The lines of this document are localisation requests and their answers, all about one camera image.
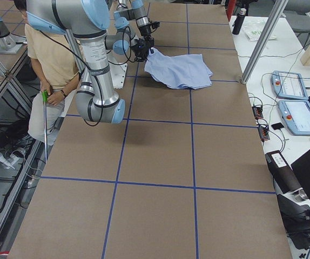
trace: towel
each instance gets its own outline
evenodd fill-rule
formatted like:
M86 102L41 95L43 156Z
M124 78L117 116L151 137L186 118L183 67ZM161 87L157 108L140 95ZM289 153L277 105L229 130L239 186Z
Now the towel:
M144 71L154 80L172 89L199 89L211 86L213 72L206 66L202 54L187 54L169 57L152 48L149 51Z

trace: gray chair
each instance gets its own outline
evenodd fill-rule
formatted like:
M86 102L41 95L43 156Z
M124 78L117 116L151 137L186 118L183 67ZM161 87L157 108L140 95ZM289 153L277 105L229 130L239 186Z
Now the gray chair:
M299 35L310 33L310 17L305 13L310 12L310 0L289 0L284 15L292 30Z

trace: black cylinder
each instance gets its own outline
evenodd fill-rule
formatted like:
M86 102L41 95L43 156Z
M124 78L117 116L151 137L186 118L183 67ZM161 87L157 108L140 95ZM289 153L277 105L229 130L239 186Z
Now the black cylinder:
M233 24L233 31L232 33L235 35L238 35L242 26L242 23L244 22L245 19L245 13L246 13L246 9L245 8L241 8L240 9L240 13L238 13L237 18L235 19L235 22Z

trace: person's arm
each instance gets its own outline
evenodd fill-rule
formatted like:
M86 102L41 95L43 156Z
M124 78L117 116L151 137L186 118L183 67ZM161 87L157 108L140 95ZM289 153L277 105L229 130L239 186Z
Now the person's arm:
M34 70L35 74L37 75L37 77L40 79L41 81L41 91L45 91L47 90L48 94L51 94L51 85L48 83L43 70L42 70L42 66L40 61L38 61L38 59L35 58L30 58L31 60L31 66L32 69Z
M69 93L71 93L73 90L75 90L78 86L78 82L79 82L79 76L78 74L74 76L74 78L71 79L71 81L62 89L64 94L66 96L69 95ZM58 91L58 92L54 92L53 94L51 94L48 99L47 102L49 104L52 105L57 105L59 104L62 100L64 100L65 97L64 95Z

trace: blue and white device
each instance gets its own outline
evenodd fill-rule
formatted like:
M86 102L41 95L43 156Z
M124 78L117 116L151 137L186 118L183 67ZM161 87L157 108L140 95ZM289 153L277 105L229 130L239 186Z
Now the blue and white device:
M280 100L279 109L290 132L310 136L310 103L307 100Z
M271 83L277 97L293 100L308 100L301 74L274 71Z

